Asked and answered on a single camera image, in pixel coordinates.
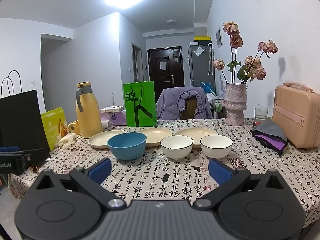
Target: suitcase handle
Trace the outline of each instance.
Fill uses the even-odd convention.
[[[308,91],[308,92],[313,93],[313,89],[312,88],[309,88],[306,85],[301,84],[301,83],[287,82],[287,83],[283,83],[283,85],[286,86],[286,87],[297,88],[297,89],[300,89],[300,90],[304,90],[304,91]]]

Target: dried rose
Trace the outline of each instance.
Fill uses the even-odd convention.
[[[252,56],[248,56],[248,57],[246,57],[246,59],[244,60],[244,63],[245,63],[246,65],[251,65],[252,60],[253,60],[253,57],[252,57]]]
[[[223,23],[223,31],[228,35],[239,34],[238,25],[234,22]]]
[[[270,40],[270,41],[267,43],[267,46],[269,47],[269,49],[268,49],[268,51],[267,51],[267,52],[269,52],[269,53],[276,53],[276,52],[279,51],[278,48],[277,48],[277,46],[275,45],[275,43],[274,43],[272,40]]]
[[[245,60],[244,60],[244,64],[246,64],[247,66],[251,66],[254,67],[254,68],[259,68],[259,67],[262,67],[261,66],[261,60],[260,58],[256,57],[254,62],[253,62],[253,57],[251,56],[248,56]]]
[[[216,59],[214,62],[213,62],[213,66],[217,69],[217,70],[221,70],[221,69],[224,69],[224,66],[226,64],[223,62],[223,60],[221,59]]]
[[[262,80],[267,75],[267,73],[263,67],[254,68],[254,69],[250,70],[250,72],[252,73],[252,79],[257,78],[258,80]]]
[[[230,37],[230,44],[232,48],[240,48],[243,45],[242,38],[239,34],[234,34]]]
[[[259,42],[258,50],[268,52],[269,46],[265,42]]]

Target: blue bowl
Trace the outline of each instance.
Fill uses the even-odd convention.
[[[112,154],[119,160],[134,160],[144,153],[147,136],[139,132],[121,133],[111,137],[107,144]]]

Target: chinese calligraphy tablecloth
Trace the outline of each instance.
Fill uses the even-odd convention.
[[[221,161],[235,168],[242,166],[251,173],[265,173],[267,169],[278,169],[306,211],[308,226],[320,217],[320,157],[318,149],[297,150],[289,144],[279,157],[273,150],[264,147],[251,135],[252,119],[233,127],[225,119],[158,121],[157,127],[170,129],[173,133],[187,127],[203,127],[215,130],[233,139],[230,154]],[[141,127],[114,126],[110,129],[138,131]],[[100,159],[112,161],[112,173],[102,186],[124,199],[188,199],[191,202],[218,187],[208,173],[208,158],[201,149],[193,149],[186,158],[175,161],[167,158],[160,147],[146,148],[141,158],[134,161],[117,160],[108,149],[96,150],[88,140],[78,138],[69,149],[57,148],[52,160],[45,168],[55,173],[65,173],[70,168],[87,168]],[[22,175],[8,176],[9,188],[15,198],[22,198],[38,174],[30,169]]]

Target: door handle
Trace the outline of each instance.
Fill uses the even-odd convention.
[[[173,75],[171,75],[171,78],[169,78],[169,79],[171,79],[171,84],[172,84],[172,85],[174,85],[174,78],[173,78]]]

